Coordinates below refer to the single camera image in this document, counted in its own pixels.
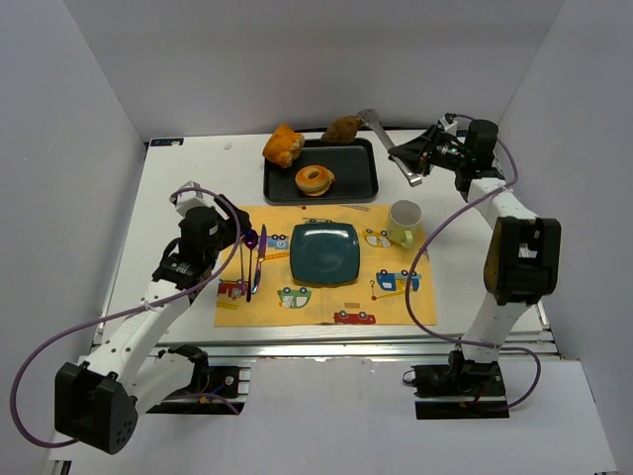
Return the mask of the orange bread roll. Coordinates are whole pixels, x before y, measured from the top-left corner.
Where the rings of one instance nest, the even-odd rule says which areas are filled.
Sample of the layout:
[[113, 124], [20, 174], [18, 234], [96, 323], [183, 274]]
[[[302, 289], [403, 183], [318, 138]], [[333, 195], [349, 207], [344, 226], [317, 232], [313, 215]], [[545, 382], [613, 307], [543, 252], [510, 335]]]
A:
[[282, 124], [269, 138], [262, 155], [269, 162], [281, 168], [288, 168], [299, 157], [305, 140], [303, 134], [295, 132], [287, 124]]

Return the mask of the metal serving tongs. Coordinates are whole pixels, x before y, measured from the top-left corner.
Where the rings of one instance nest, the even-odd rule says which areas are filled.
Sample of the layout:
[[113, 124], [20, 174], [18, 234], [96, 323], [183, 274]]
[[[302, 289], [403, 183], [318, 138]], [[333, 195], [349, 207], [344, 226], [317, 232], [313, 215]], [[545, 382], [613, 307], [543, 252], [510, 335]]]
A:
[[408, 185], [410, 187], [419, 186], [422, 183], [422, 177], [412, 172], [400, 158], [391, 154], [391, 149], [395, 147], [395, 144], [383, 128], [378, 112], [375, 109], [363, 109], [357, 113], [357, 116], [365, 126], [375, 133], [381, 144], [387, 150], [388, 159], [398, 167], [407, 180]]

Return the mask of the dark brown bread piece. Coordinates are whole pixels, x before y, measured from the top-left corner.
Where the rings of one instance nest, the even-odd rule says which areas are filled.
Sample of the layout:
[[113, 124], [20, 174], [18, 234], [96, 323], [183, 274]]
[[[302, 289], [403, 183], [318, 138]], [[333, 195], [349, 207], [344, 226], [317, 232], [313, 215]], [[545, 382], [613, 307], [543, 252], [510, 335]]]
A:
[[363, 122], [357, 115], [336, 118], [322, 134], [325, 143], [352, 143]]

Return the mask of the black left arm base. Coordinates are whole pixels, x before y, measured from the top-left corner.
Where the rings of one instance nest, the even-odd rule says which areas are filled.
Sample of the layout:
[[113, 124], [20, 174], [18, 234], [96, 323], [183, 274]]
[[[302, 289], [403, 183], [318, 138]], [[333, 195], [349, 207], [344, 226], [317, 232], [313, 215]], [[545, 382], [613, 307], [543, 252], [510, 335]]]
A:
[[249, 391], [250, 368], [209, 361], [199, 367], [193, 382], [172, 393], [147, 412], [161, 415], [238, 416]]

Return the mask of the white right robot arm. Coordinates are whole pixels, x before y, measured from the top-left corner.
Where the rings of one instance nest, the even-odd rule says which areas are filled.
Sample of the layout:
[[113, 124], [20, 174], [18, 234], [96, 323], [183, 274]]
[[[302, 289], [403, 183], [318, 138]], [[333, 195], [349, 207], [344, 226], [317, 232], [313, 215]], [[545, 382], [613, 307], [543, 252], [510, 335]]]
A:
[[393, 146], [389, 155], [406, 173], [426, 177], [435, 168], [453, 172], [464, 210], [476, 210], [492, 237], [484, 263], [486, 295], [470, 328], [456, 339], [467, 365], [491, 365], [518, 319], [554, 292], [562, 226], [541, 218], [514, 195], [518, 170], [505, 177], [495, 151], [503, 146], [497, 124], [470, 118], [457, 137], [458, 114], [446, 114], [417, 138]]

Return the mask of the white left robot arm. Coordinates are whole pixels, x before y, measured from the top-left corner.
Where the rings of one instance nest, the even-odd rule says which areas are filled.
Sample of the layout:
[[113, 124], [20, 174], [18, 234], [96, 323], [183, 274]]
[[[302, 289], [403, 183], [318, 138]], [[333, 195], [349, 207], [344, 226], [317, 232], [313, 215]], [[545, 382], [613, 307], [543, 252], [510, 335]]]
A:
[[178, 343], [146, 358], [169, 327], [190, 309], [217, 271], [220, 253], [252, 228], [247, 212], [224, 195], [213, 204], [191, 189], [172, 202], [180, 235], [163, 250], [138, 313], [126, 317], [92, 353], [66, 363], [54, 379], [54, 428], [109, 454], [128, 443], [138, 419], [172, 395], [207, 389], [207, 353]]

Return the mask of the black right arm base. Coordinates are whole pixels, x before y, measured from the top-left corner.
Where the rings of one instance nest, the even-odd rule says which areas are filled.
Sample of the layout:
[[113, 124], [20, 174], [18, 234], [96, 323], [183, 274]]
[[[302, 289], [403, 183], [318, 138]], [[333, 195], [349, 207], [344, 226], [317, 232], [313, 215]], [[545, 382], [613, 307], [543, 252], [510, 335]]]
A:
[[416, 365], [403, 374], [413, 389], [419, 421], [508, 419], [505, 386], [497, 363], [481, 374], [448, 364]]

